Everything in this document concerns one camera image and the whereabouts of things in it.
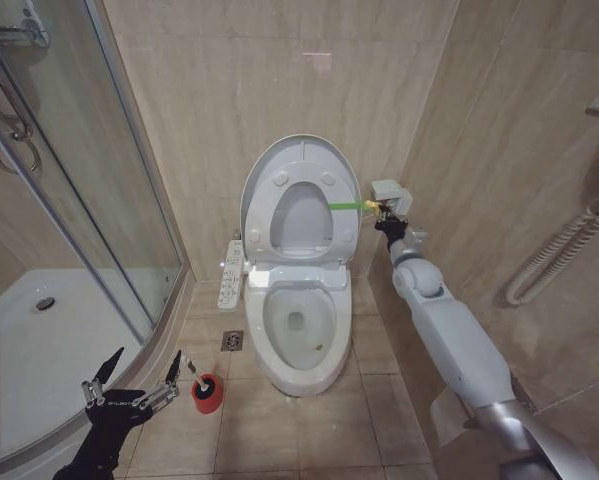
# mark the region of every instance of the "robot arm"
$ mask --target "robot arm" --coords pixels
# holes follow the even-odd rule
[[[109,380],[122,352],[123,347],[104,362],[92,382],[81,384],[92,427],[72,463],[57,472],[53,480],[113,480],[112,471],[118,465],[119,452],[130,430],[150,420],[179,395],[181,350],[165,382],[149,392],[117,389],[103,392],[102,385]]]
[[[529,461],[502,467],[504,479],[599,480],[599,471],[567,438],[542,425],[516,398],[508,365],[470,309],[456,300],[439,269],[423,257],[425,234],[387,207],[375,228],[385,233],[392,282],[445,383],[475,412],[481,428]]]

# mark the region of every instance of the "toilet lid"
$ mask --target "toilet lid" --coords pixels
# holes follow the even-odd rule
[[[330,210],[359,202],[343,154],[313,135],[292,135],[257,160],[241,197],[241,232],[253,264],[345,263],[354,254],[361,212]]]

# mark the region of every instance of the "toilet brush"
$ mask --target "toilet brush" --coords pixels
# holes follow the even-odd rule
[[[221,379],[211,373],[199,375],[190,357],[187,355],[182,355],[182,361],[192,373],[194,382],[191,393],[197,410],[203,414],[209,414],[217,410],[223,400]]]

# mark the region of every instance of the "green brush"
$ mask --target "green brush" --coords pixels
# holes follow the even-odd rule
[[[376,215],[379,215],[379,204],[366,200],[365,202],[350,202],[350,203],[329,203],[330,210],[361,210],[367,212],[372,210]]]

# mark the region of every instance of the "toilet bowl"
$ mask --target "toilet bowl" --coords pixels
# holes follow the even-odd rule
[[[343,154],[312,135],[274,143],[246,181],[241,232],[249,338],[259,367],[287,395],[323,392],[346,361],[348,263],[361,214],[329,204],[360,198]]]

